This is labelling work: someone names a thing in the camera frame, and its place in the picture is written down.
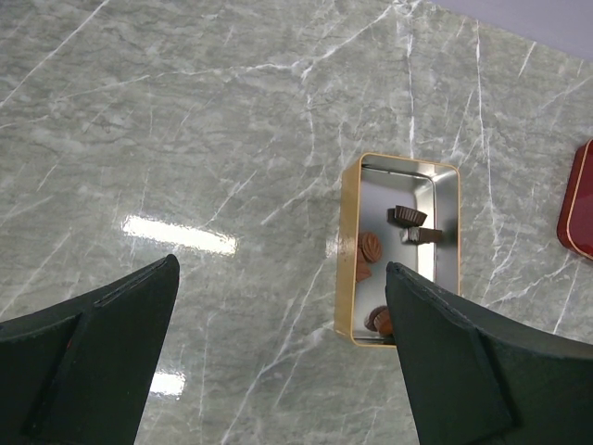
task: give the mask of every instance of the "gray marble surface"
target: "gray marble surface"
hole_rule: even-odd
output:
[[[0,3],[0,320],[173,251],[138,444],[417,443],[397,353],[332,331],[340,173],[459,166],[462,289],[593,342],[555,227],[589,62],[428,3]]]

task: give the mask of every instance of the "chocolate piece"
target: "chocolate piece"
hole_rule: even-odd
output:
[[[379,261],[383,255],[381,241],[379,241],[377,235],[372,232],[359,234],[359,249],[362,250],[364,259],[370,264]]]
[[[366,280],[372,275],[371,269],[367,261],[364,259],[362,250],[360,248],[356,251],[356,282],[360,283],[362,280]]]
[[[393,326],[389,317],[389,310],[385,308],[374,319],[374,327],[377,328],[379,335],[383,337],[393,336]]]
[[[386,306],[379,306],[378,308],[374,308],[369,316],[367,317],[366,321],[364,322],[364,327],[369,329],[370,331],[377,332],[377,328],[374,325],[374,319],[377,318],[377,315],[387,309]]]
[[[379,306],[373,309],[364,325],[370,331],[378,332],[381,336],[393,335],[389,309],[386,306]]]
[[[387,209],[387,221],[400,227],[420,227],[426,221],[426,213],[404,206]]]
[[[404,243],[411,242],[417,245],[439,243],[443,240],[443,231],[423,227],[411,227],[403,231],[401,240]]]

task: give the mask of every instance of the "red box lid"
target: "red box lid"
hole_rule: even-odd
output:
[[[593,140],[574,155],[556,233],[563,246],[593,260]]]

